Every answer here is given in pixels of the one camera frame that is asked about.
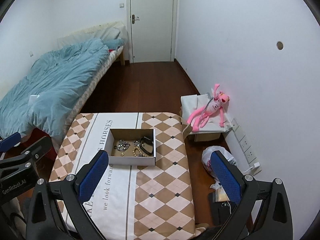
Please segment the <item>checkered printed tablecloth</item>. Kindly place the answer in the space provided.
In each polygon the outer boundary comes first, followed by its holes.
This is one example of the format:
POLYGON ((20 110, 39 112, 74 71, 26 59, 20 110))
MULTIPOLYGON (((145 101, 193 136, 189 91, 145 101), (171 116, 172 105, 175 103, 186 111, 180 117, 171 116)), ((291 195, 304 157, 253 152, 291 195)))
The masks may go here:
POLYGON ((110 164, 84 208, 106 239, 191 239, 207 229, 195 223, 185 136, 173 113, 80 113, 57 154, 51 181, 75 174, 107 144, 111 129, 155 133, 152 165, 110 164))

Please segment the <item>white cardboard box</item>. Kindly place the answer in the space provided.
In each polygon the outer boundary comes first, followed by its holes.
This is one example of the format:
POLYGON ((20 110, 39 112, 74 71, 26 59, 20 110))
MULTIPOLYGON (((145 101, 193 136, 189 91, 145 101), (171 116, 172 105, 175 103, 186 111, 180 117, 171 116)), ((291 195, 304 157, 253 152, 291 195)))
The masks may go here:
POLYGON ((107 136, 105 151, 110 165, 154 166, 156 165, 156 132, 151 129, 111 129, 107 136), (139 147, 142 137, 153 141, 153 156, 143 153, 139 147))

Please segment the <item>white wall power strip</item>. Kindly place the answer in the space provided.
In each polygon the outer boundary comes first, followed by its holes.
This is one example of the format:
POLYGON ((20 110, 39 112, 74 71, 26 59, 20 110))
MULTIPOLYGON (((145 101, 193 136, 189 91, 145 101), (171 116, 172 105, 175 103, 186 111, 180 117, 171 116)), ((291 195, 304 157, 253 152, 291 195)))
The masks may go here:
MULTIPOLYGON (((232 126, 233 133, 237 139, 237 142, 239 143, 239 146, 240 146, 240 148, 246 158, 246 161, 247 161, 249 167, 252 166, 256 162, 259 162, 259 160, 256 156, 256 153, 255 153, 254 147, 249 142, 249 139, 246 137, 244 130, 239 125, 236 118, 233 118, 231 120, 231 126, 232 126)), ((262 168, 260 166, 256 170, 249 171, 245 174, 250 174, 252 176, 255 176, 258 173, 260 173, 261 171, 262 171, 262 168)))

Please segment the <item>white door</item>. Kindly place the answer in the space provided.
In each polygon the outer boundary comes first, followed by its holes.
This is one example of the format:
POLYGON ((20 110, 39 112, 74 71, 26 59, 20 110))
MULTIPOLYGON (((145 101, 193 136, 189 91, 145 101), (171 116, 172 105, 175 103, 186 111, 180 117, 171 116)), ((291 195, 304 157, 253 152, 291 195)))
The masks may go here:
POLYGON ((127 0, 129 61, 172 62, 178 0, 127 0))

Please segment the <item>striped pillow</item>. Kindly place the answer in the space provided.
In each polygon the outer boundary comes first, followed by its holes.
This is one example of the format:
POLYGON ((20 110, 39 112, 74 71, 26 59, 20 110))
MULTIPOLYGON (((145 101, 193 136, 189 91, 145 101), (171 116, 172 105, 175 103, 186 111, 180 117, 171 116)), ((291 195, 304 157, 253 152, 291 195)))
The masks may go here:
POLYGON ((94 38, 100 38, 103 42, 120 40, 119 46, 126 44, 129 39, 125 24, 121 21, 116 21, 81 29, 68 34, 65 37, 60 37, 57 39, 57 47, 62 48, 64 46, 82 43, 94 38))

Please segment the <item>white cloth covered box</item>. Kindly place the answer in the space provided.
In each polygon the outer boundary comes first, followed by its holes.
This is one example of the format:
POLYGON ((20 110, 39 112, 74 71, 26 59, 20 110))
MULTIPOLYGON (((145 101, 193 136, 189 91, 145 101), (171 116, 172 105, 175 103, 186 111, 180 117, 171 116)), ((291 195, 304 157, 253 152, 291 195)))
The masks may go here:
POLYGON ((181 97, 181 117, 191 126, 190 134, 196 142, 219 139, 232 129, 222 105, 228 100, 225 95, 222 98, 214 100, 208 94, 181 97))

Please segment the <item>crumpled white paper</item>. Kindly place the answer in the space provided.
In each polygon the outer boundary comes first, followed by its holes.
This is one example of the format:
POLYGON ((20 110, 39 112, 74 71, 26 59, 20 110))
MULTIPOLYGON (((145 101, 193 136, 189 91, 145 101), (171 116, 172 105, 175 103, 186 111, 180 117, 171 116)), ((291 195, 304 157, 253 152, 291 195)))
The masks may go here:
POLYGON ((215 192, 223 191, 223 187, 218 179, 215 180, 215 183, 210 185, 210 189, 214 190, 215 192))

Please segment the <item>black fitness band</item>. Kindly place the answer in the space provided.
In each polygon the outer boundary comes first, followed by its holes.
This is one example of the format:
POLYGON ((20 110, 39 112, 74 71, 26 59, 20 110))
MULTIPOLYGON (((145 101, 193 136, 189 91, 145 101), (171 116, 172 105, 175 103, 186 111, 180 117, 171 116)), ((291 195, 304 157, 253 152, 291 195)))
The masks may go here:
POLYGON ((143 153, 153 156, 153 141, 148 137, 142 137, 139 141, 139 147, 143 153))

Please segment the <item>white plastic bag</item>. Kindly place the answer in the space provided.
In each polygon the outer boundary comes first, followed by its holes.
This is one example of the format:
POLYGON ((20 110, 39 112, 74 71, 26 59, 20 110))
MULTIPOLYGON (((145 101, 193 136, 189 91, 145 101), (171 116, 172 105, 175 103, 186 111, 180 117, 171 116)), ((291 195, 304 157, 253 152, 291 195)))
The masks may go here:
POLYGON ((216 172, 219 172, 223 167, 223 161, 217 155, 220 152, 223 157, 231 164, 236 166, 236 161, 233 155, 221 146, 210 146, 202 152, 202 165, 205 170, 215 179, 218 179, 216 172))

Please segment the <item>pink panther plush toy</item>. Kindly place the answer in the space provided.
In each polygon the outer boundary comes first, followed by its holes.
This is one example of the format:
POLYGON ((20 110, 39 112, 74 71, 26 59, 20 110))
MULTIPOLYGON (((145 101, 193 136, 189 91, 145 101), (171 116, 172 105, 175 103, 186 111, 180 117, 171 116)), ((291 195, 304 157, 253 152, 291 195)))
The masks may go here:
POLYGON ((219 112, 220 122, 219 125, 221 128, 224 128, 224 115, 223 115, 223 108, 229 102, 230 98, 225 92, 220 91, 217 92, 218 88, 220 87, 219 83, 214 85, 212 89, 213 97, 208 101, 208 103, 196 109, 191 113, 189 116, 187 123, 191 125, 192 132, 198 132, 200 128, 203 128, 207 122, 209 121, 210 117, 213 116, 216 112, 219 112))

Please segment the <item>black box on floor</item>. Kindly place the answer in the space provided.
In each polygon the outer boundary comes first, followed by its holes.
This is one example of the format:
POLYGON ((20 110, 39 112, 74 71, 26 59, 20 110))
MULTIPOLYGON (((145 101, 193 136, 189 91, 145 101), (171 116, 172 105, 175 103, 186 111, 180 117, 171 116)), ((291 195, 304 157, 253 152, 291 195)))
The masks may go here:
POLYGON ((215 226, 223 225, 237 207, 237 205, 234 202, 216 201, 214 192, 208 194, 208 201, 210 205, 210 212, 212 215, 213 224, 215 226))

